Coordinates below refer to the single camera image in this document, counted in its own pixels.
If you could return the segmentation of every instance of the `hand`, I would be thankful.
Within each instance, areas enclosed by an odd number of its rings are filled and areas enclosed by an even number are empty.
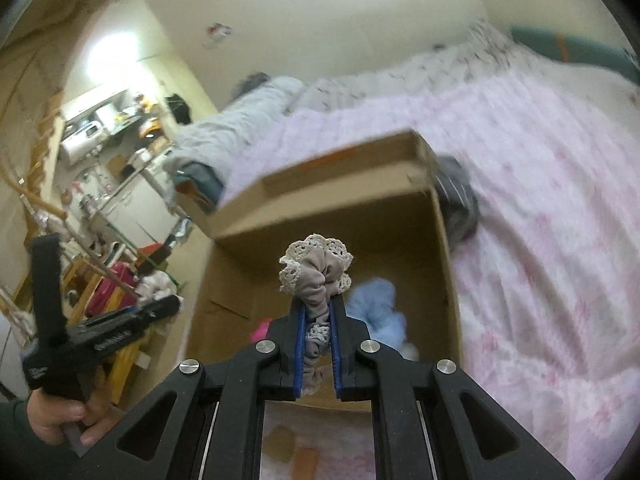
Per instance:
[[[116,425],[122,418],[122,412],[111,405],[111,391],[104,372],[99,368],[95,388],[86,404],[47,395],[39,388],[29,398],[27,417],[33,433],[52,446],[65,441],[62,424],[82,422],[88,429],[80,437],[80,442],[92,446]]]

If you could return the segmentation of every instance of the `metal screw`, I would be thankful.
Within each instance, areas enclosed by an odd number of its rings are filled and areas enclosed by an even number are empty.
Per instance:
[[[268,339],[263,339],[255,344],[255,349],[261,354],[268,354],[276,349],[276,343]]]
[[[438,361],[438,364],[436,366],[438,367],[438,370],[447,375],[452,374],[458,369],[455,362],[449,359],[441,359],[440,361]]]
[[[196,361],[196,359],[186,359],[180,363],[180,371],[185,375],[191,375],[198,371],[200,368],[200,363]]]
[[[364,340],[360,343],[360,350],[366,352],[367,354],[375,354],[378,350],[380,350],[380,343],[377,341],[373,341],[373,339]]]

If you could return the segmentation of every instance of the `blue gripper pad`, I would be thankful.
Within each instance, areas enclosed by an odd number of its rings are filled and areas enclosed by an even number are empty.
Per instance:
[[[338,331],[335,326],[334,302],[329,300],[329,325],[331,327],[331,361],[334,368],[335,396],[342,397],[342,364],[340,362],[340,346],[338,344]]]
[[[298,317],[298,331],[296,335],[296,357],[293,363],[293,393],[296,399],[302,396],[302,373],[305,367],[306,340],[306,305],[303,303]]]

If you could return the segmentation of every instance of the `sleeve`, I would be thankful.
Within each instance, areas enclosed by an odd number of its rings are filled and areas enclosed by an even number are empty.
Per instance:
[[[48,446],[31,431],[27,401],[0,403],[0,471],[12,480],[64,478],[78,458],[66,446]]]

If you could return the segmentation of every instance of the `blue plush toy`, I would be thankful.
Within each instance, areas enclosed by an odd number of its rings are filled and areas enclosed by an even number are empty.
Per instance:
[[[383,278],[373,278],[352,290],[344,309],[347,316],[367,324],[370,338],[417,361],[417,349],[406,342],[406,318],[394,309],[395,304],[394,284]]]

